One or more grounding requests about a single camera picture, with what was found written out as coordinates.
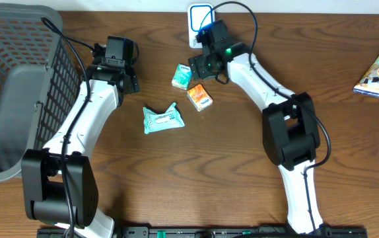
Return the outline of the teal tissue pack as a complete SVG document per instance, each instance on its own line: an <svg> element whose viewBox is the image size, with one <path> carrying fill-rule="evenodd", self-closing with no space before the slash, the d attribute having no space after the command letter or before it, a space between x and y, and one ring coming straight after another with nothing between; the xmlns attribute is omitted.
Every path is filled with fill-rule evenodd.
<svg viewBox="0 0 379 238"><path fill-rule="evenodd" d="M172 86L187 90L191 82L191 68L186 65L178 64L172 78Z"/></svg>

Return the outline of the orange tissue pack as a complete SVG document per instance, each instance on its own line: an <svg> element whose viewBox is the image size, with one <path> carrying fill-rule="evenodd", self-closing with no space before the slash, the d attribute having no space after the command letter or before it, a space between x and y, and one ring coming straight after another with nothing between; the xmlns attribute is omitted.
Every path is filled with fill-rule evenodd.
<svg viewBox="0 0 379 238"><path fill-rule="evenodd" d="M213 99L207 93L202 84L198 84L187 91L187 96L198 112L212 105Z"/></svg>

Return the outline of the teal wet wipes pack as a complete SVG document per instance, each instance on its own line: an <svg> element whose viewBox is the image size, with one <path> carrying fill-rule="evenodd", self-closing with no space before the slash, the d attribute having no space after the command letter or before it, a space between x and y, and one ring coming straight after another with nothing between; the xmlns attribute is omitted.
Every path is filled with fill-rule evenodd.
<svg viewBox="0 0 379 238"><path fill-rule="evenodd" d="M175 102L173 102L163 114L157 114L146 107L143 108L143 114L145 134L173 128L183 128L185 126Z"/></svg>

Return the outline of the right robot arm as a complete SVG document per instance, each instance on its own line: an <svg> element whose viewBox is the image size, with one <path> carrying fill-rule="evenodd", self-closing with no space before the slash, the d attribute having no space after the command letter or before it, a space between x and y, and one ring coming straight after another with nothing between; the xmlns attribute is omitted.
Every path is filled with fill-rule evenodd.
<svg viewBox="0 0 379 238"><path fill-rule="evenodd" d="M289 227L298 234L317 233L323 224L314 186L320 137L311 97L278 83L247 45L232 39L222 20L200 28L194 40L203 49L189 59L194 77L225 73L261 110L262 142L283 178Z"/></svg>

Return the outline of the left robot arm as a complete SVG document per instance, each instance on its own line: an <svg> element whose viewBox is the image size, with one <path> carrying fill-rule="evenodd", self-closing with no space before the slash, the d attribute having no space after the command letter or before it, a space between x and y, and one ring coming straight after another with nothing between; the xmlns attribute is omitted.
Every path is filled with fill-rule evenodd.
<svg viewBox="0 0 379 238"><path fill-rule="evenodd" d="M63 228L64 237L113 237L115 221L98 207L90 157L111 113L125 95L139 92L136 42L109 36L92 54L65 121L42 149L21 159L26 216Z"/></svg>

